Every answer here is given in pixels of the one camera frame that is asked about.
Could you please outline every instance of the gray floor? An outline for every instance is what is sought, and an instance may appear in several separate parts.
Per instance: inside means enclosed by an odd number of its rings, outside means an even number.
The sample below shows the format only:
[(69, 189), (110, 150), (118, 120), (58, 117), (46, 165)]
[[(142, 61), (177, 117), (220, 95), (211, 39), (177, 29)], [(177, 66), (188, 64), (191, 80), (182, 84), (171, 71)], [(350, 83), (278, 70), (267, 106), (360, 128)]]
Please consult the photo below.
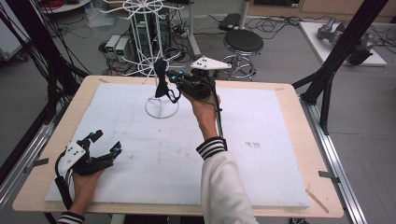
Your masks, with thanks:
[[(61, 22), (78, 21), (83, 17), (83, 11), (76, 10), (61, 15)], [(197, 19), (196, 27), (206, 21), (211, 19)], [(64, 38), (90, 72), (100, 74), (106, 69), (106, 60), (98, 46), (110, 35), (124, 33), (128, 23), (117, 20), (114, 27), (90, 30), (86, 22), (84, 19), (68, 25), (74, 34), (68, 33)], [(205, 24), (205, 28), (216, 26), (215, 22)], [(388, 28), (378, 25), (377, 29)], [(396, 36), (396, 27), (391, 26), (391, 29), (389, 35)], [(196, 33), (200, 32), (221, 31), (201, 29)], [(207, 57), (220, 60), (230, 54), (223, 47), (223, 35), (197, 35), (196, 38)], [(58, 39), (54, 42), (60, 46)], [(333, 81), (329, 131), (368, 223), (388, 224), (396, 220), (396, 55), (379, 47), (375, 47), (375, 51), (388, 63), (386, 67), (342, 66), (337, 72)], [(314, 73), (321, 65), (303, 32), (291, 26), (282, 29), (273, 39), (265, 40), (262, 54), (251, 60), (258, 71), (253, 78), (257, 82), (293, 83)], [(46, 103), (47, 84), (32, 62), (4, 64), (0, 74), (3, 99), (0, 101), (0, 162), (4, 162)], [(12, 210), (18, 188), (0, 211), (0, 222), (46, 223), (42, 214)], [(283, 217), (258, 217), (258, 220), (260, 223), (288, 223)], [(108, 215), (89, 215), (86, 223), (109, 221)], [(337, 219), (308, 218), (307, 221), (311, 224), (350, 223), (347, 215)]]

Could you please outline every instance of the white sleeve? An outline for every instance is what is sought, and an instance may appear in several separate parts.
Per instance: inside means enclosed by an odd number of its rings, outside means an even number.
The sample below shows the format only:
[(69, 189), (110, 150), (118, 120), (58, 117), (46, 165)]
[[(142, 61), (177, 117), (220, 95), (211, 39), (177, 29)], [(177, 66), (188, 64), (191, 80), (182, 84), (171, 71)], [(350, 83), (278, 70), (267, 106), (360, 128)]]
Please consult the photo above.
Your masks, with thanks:
[(223, 139), (208, 139), (197, 151), (205, 160), (201, 180), (205, 224), (258, 223), (242, 185), (235, 157), (224, 149)]

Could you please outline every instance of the hand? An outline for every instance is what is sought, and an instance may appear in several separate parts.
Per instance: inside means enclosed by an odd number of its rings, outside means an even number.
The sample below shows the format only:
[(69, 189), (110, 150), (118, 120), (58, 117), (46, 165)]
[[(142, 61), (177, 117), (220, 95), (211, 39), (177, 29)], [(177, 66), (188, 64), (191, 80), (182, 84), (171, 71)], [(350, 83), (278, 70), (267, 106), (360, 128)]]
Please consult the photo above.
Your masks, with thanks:
[(216, 111), (213, 97), (209, 96), (204, 100), (196, 100), (184, 92), (182, 94), (191, 102), (192, 111), (198, 120), (204, 139), (219, 136), (216, 129)]
[(69, 212), (83, 216), (87, 208), (90, 206), (98, 179), (104, 170), (96, 172), (93, 175), (78, 175), (73, 173), (73, 182), (75, 189), (75, 199)]

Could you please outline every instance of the white board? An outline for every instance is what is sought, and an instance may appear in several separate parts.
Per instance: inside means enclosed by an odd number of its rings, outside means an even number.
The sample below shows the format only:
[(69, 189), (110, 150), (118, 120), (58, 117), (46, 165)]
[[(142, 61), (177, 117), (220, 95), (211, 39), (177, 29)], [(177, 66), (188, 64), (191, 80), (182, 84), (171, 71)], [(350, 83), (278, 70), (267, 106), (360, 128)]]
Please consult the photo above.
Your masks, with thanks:
[[(122, 153), (99, 180), (95, 202), (200, 204), (203, 142), (191, 104), (179, 101), (169, 119), (155, 119), (145, 103), (155, 87), (101, 84), (73, 141), (102, 130), (92, 156), (120, 141)], [(274, 91), (218, 88), (222, 128), (256, 206), (307, 207), (303, 180)], [(61, 201), (52, 184), (47, 201)]]
[[(318, 29), (322, 27), (326, 22), (306, 22), (300, 21), (300, 26), (304, 31), (305, 36), (308, 38), (309, 43), (312, 48), (315, 50), (315, 53), (318, 55), (322, 62), (326, 61), (327, 57), (329, 57), (333, 44), (329, 42), (327, 39), (320, 40), (317, 36)], [(339, 23), (335, 23), (332, 26), (332, 30), (334, 31)], [(387, 63), (379, 56), (373, 49), (370, 50), (373, 53), (366, 61), (361, 63), (359, 66), (374, 66), (381, 67), (387, 65)], [(350, 65), (348, 62), (344, 62), (343, 65)]]

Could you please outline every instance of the wrist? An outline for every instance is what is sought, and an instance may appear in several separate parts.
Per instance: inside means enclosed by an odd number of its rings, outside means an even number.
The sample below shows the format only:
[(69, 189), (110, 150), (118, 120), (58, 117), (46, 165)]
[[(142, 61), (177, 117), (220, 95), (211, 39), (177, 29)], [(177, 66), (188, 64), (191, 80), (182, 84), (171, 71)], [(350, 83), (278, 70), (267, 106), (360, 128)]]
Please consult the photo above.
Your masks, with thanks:
[(85, 212), (87, 211), (88, 207), (90, 206), (92, 199), (88, 198), (76, 198), (73, 201), (72, 206), (69, 208), (69, 212), (84, 216)]
[(207, 140), (212, 137), (217, 137), (218, 130), (216, 129), (216, 125), (214, 122), (200, 122), (198, 121), (199, 128), (201, 130), (202, 136), (204, 140)]

